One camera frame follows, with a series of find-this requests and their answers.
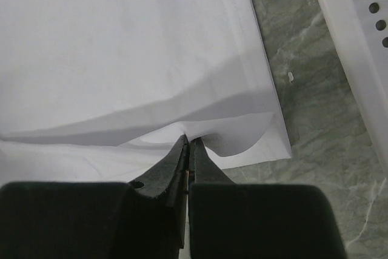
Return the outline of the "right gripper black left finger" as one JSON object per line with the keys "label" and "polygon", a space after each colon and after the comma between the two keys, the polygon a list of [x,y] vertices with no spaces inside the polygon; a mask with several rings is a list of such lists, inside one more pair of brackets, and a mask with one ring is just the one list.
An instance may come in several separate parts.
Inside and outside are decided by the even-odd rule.
{"label": "right gripper black left finger", "polygon": [[2,258],[178,258],[187,138],[128,183],[13,182],[1,188]]}

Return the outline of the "white t shirt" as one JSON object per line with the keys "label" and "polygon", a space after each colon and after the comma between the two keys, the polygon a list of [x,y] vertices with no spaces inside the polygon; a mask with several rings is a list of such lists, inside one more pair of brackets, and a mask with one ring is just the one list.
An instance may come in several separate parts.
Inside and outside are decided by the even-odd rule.
{"label": "white t shirt", "polygon": [[130,181],[185,135],[290,158],[251,0],[1,0],[1,183]]}

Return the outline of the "white perforated plastic basket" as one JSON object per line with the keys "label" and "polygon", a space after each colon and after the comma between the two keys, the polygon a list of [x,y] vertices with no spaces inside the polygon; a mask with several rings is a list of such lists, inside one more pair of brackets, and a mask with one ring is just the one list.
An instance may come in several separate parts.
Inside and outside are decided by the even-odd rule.
{"label": "white perforated plastic basket", "polygon": [[387,0],[318,0],[378,159],[387,169]]}

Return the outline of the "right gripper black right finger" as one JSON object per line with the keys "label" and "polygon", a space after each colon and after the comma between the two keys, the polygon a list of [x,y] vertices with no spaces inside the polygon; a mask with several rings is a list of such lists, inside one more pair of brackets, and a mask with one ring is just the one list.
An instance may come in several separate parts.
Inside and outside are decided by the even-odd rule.
{"label": "right gripper black right finger", "polygon": [[346,258],[332,207],[316,186],[237,184],[190,143],[192,258]]}

